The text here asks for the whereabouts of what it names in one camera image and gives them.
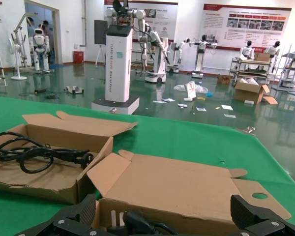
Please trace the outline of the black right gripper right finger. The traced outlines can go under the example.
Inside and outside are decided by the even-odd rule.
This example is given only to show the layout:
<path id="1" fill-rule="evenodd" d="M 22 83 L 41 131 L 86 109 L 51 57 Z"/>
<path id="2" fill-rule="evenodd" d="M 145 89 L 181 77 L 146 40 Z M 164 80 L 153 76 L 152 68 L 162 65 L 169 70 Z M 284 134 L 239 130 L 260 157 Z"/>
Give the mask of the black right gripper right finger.
<path id="1" fill-rule="evenodd" d="M 231 196 L 231 217 L 238 227 L 231 236 L 295 236 L 295 225 L 271 209 L 249 204 L 240 195 Z"/>

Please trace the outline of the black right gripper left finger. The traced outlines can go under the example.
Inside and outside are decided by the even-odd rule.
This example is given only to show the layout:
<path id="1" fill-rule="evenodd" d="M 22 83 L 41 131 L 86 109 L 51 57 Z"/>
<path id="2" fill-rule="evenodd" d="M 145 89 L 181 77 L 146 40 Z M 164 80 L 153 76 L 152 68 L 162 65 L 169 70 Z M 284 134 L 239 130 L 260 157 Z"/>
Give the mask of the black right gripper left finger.
<path id="1" fill-rule="evenodd" d="M 96 195 L 60 209 L 49 220 L 17 233 L 17 236 L 85 236 L 95 219 Z"/>

